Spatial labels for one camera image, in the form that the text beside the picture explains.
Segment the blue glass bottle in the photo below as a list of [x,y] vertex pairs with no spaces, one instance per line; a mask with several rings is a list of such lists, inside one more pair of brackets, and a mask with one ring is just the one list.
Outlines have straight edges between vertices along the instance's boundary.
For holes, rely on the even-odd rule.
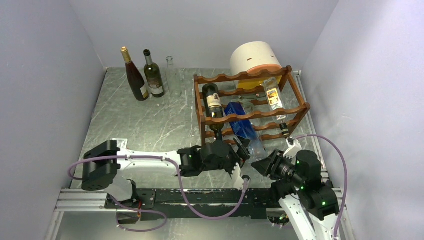
[[[224,112],[227,116],[231,114],[236,114],[239,116],[246,115],[240,102],[230,102],[224,109]],[[253,163],[266,157],[266,151],[262,141],[260,140],[260,136],[252,127],[248,119],[230,122],[229,124],[236,136],[250,139],[250,144],[248,146],[250,159],[247,161],[248,163]]]

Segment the white printed card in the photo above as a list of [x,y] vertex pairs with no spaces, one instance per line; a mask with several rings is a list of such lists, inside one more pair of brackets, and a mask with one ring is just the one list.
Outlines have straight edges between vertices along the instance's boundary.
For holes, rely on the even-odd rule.
[[112,138],[112,141],[116,141],[116,145],[121,150],[125,150],[128,147],[128,139],[127,138]]

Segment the wooden wine rack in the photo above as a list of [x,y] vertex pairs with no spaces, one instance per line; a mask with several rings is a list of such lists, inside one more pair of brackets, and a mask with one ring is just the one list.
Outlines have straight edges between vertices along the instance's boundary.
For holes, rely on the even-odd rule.
[[[203,105],[203,96],[201,94],[200,84],[217,84],[217,83],[223,83],[223,82],[234,82],[234,81],[241,81],[241,80],[256,80],[261,78],[271,78],[271,77],[281,77],[280,83],[278,84],[279,89],[283,90],[287,81],[290,84],[290,87],[292,88],[294,95],[297,99],[297,102],[299,106],[295,108],[285,109],[285,108],[278,108],[276,110],[271,111],[253,111],[251,113],[248,113],[246,115],[237,115],[237,114],[230,114],[225,117],[221,118],[212,118],[209,116],[206,116],[206,108]],[[288,116],[288,115],[294,115],[294,118],[292,120],[289,120],[287,123],[289,135],[291,135],[294,130],[297,128],[297,126],[300,124],[300,122],[304,119],[304,117],[309,112],[311,106],[306,100],[304,100],[303,96],[301,95],[300,89],[295,83],[294,77],[292,76],[292,67],[290,65],[287,65],[286,67],[283,67],[277,71],[271,72],[268,70],[261,70],[257,73],[248,73],[248,72],[240,72],[237,75],[229,76],[226,74],[218,74],[215,77],[212,78],[206,78],[204,76],[193,76],[193,86],[194,86],[194,99],[195,99],[195,112],[197,115],[197,122],[198,122],[198,128],[200,133],[200,139],[201,139],[201,146],[204,146],[206,144],[206,139],[212,139],[215,137],[215,134],[213,131],[207,131],[207,126],[215,125],[215,124],[226,124],[226,123],[232,123],[236,121],[241,120],[253,120],[253,119],[262,119],[262,118],[271,118],[271,117],[277,117],[277,116]],[[244,89],[244,88],[237,88],[232,91],[219,91],[220,97],[232,97],[232,96],[242,96],[242,95],[250,95],[250,94],[259,94],[259,93],[265,93],[265,90],[262,86],[257,86],[252,89]],[[268,131],[268,130],[274,130],[274,129],[280,129],[280,124],[276,122],[271,122],[266,125],[259,125],[253,127],[256,132],[262,132],[262,131]]]

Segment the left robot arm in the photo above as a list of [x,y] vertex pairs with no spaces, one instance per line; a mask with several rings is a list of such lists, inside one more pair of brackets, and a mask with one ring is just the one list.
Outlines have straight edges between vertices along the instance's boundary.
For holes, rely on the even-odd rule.
[[142,152],[120,148],[117,140],[107,140],[87,151],[82,167],[81,188],[84,191],[104,190],[124,207],[132,208],[139,200],[136,183],[125,178],[125,173],[159,174],[167,176],[197,177],[203,172],[226,171],[235,189],[241,190],[245,177],[241,168],[251,153],[250,141],[235,138],[237,149],[216,140],[204,146],[185,147],[169,152]]

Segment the dark wine bottle white label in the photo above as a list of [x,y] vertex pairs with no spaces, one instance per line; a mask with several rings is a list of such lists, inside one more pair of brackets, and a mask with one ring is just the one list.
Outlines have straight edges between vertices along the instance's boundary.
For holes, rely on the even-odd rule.
[[[203,102],[205,105],[206,115],[214,119],[224,117],[224,110],[219,96],[219,88],[214,83],[205,84],[202,87]],[[209,128],[214,132],[216,140],[223,140],[222,129],[224,123],[211,124]]]

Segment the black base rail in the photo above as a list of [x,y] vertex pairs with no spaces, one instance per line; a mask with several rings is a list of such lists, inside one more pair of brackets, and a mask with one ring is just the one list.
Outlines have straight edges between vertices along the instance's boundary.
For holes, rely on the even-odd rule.
[[[225,215],[241,202],[231,217],[267,220],[276,225],[286,225],[290,221],[288,214],[278,204],[276,196],[266,188],[249,188],[244,195],[241,190],[225,188],[188,189],[184,192],[193,208],[205,216]],[[128,208],[162,212],[169,219],[197,217],[188,208],[180,189],[139,188],[137,194],[137,200],[127,200],[122,204]]]

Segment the white orange cylinder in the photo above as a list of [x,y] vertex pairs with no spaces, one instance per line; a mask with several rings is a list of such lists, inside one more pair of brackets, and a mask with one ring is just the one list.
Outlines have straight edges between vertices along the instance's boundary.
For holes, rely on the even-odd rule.
[[247,72],[256,74],[262,70],[276,72],[282,69],[271,46],[263,41],[253,41],[239,46],[231,55],[230,72],[233,76]]

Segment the clear glass bottle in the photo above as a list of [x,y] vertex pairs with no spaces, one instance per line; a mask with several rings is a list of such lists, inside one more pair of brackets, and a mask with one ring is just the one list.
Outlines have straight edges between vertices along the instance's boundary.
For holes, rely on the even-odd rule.
[[174,58],[172,56],[166,57],[166,63],[166,79],[168,84],[168,91],[170,98],[176,99],[179,98],[182,94],[180,73],[179,70],[175,67]]

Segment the clear bottle lower rack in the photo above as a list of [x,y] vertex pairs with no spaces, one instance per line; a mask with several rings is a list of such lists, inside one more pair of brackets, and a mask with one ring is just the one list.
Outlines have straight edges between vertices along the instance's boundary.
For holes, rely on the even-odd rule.
[[[255,111],[255,106],[251,102],[242,102],[241,106],[246,115]],[[250,119],[249,122],[253,128],[261,125],[261,120],[259,118]]]

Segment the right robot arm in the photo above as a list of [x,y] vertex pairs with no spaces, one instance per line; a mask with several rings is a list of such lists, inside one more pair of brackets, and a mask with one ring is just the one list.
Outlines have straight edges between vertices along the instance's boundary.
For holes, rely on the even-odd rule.
[[310,150],[294,157],[274,150],[251,165],[273,180],[270,202],[282,207],[300,240],[338,240],[341,212],[336,193],[322,181],[321,162]]

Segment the green wine bottle silver cap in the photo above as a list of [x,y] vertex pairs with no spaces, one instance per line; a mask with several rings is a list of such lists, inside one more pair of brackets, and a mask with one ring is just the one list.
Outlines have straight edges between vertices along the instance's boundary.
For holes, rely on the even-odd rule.
[[161,98],[165,95],[163,79],[160,72],[159,66],[153,61],[151,52],[149,49],[143,51],[146,65],[143,68],[146,76],[147,83],[149,85],[150,92],[153,97]]

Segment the clear bottle orange label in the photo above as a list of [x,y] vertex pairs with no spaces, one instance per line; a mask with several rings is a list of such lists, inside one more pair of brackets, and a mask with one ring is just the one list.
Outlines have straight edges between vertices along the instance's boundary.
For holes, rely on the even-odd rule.
[[[275,77],[268,78],[263,81],[262,86],[270,109],[272,111],[284,109],[285,106],[282,101],[282,94],[277,79]],[[273,120],[279,125],[282,136],[288,138],[290,136],[290,131],[287,125],[287,116],[278,115],[273,117]]]

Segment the rose wine bottle gold cap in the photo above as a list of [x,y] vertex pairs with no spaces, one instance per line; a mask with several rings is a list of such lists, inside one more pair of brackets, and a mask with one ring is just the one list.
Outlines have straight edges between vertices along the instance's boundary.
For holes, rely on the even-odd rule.
[[125,62],[126,76],[134,97],[138,101],[145,101],[149,98],[148,88],[146,83],[135,66],[126,46],[121,47],[120,52]]

